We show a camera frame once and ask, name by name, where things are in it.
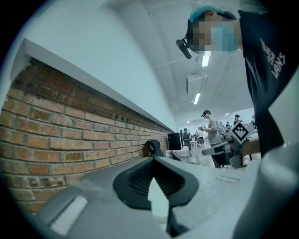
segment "white ceiling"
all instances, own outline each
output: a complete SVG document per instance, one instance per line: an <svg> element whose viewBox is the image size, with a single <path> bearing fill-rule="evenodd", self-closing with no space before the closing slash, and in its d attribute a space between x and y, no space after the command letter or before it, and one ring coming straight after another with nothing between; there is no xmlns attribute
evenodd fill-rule
<svg viewBox="0 0 299 239"><path fill-rule="evenodd" d="M205 109L221 116L252 107L241 52L230 56L212 53L209 65L202 67L201 55L193 53L188 60L176 46L175 41L186 34L191 9L203 2L239 16L238 0L111 0L105 4L123 17L155 70L177 124L199 120ZM195 74L208 77L197 105L192 103L195 95L186 92L186 76Z"/></svg>

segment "gray shirt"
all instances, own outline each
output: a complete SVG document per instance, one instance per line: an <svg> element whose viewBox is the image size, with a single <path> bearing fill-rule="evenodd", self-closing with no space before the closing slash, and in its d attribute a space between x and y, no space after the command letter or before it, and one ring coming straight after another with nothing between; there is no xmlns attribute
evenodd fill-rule
<svg viewBox="0 0 299 239"><path fill-rule="evenodd" d="M217 120L212 116L210 118L210 122L207 126L208 129L206 129L210 144L215 144L221 141L219 128L218 128L218 122Z"/></svg>

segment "ceiling-mounted unit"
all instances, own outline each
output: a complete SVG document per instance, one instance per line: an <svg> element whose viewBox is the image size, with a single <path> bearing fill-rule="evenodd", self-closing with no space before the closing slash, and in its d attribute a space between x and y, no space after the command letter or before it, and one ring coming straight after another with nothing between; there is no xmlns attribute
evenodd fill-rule
<svg viewBox="0 0 299 239"><path fill-rule="evenodd" d="M186 78L186 90L188 95L195 96L197 93L202 92L206 85L207 77L201 75L190 75Z"/></svg>

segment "black t-shirt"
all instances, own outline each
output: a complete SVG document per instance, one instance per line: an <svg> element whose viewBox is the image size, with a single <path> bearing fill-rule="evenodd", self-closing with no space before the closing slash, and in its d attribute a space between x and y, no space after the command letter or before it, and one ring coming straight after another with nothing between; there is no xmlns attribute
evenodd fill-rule
<svg viewBox="0 0 299 239"><path fill-rule="evenodd" d="M289 28L279 24L270 14L243 11L239 14L247 83L263 156L284 143L269 107L299 64L298 43L295 43L296 33L287 32Z"/></svg>

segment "hair net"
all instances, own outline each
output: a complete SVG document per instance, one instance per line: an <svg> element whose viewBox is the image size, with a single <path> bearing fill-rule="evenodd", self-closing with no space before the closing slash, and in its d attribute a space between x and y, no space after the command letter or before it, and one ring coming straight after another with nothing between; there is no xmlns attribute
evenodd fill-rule
<svg viewBox="0 0 299 239"><path fill-rule="evenodd" d="M206 11L214 11L217 14L226 15L228 18L230 18L232 20L236 19L236 17L228 11L220 10L212 4L203 4L200 7L193 9L191 11L190 18L189 18L190 23L191 24L194 23L198 18L203 16L204 12L206 12Z"/></svg>

